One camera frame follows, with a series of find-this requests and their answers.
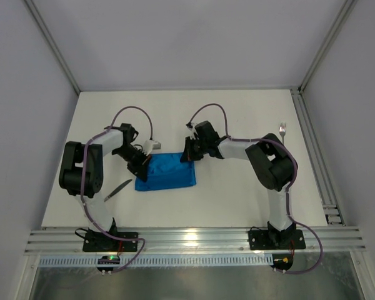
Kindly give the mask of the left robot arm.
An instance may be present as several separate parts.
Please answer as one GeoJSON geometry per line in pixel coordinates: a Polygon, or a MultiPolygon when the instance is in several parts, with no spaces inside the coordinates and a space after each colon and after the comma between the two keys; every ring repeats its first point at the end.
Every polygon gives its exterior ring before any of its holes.
{"type": "Polygon", "coordinates": [[[127,170],[136,178],[148,180],[148,166],[156,142],[149,138],[142,147],[133,142],[138,132],[131,124],[108,126],[88,142],[65,144],[59,173],[59,185],[75,197],[89,221],[89,230],[116,239],[116,222],[108,211],[101,188],[104,183],[104,158],[111,154],[127,163],[127,170]]]}

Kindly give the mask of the blue cloth napkin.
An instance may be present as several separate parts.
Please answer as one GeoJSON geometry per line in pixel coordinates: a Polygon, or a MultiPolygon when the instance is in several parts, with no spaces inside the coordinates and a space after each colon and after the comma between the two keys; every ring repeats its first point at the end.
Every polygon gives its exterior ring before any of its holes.
{"type": "Polygon", "coordinates": [[[194,162],[181,162],[182,153],[153,154],[147,181],[136,179],[134,189],[138,192],[188,188],[196,185],[194,162]]]}

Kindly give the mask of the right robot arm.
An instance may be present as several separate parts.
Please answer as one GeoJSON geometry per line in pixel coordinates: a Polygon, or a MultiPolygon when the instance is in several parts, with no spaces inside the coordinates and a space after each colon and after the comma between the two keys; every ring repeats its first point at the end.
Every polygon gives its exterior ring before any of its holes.
{"type": "Polygon", "coordinates": [[[301,230],[288,213],[289,196],[286,189],[297,173],[296,161],[289,157],[283,143],[269,133],[254,141],[220,137],[209,121],[197,125],[186,124],[192,135],[185,139],[181,162],[199,161],[204,155],[217,159],[249,161],[259,182],[267,189],[269,221],[266,229],[252,227],[248,231],[252,250],[304,249],[301,230]]]}

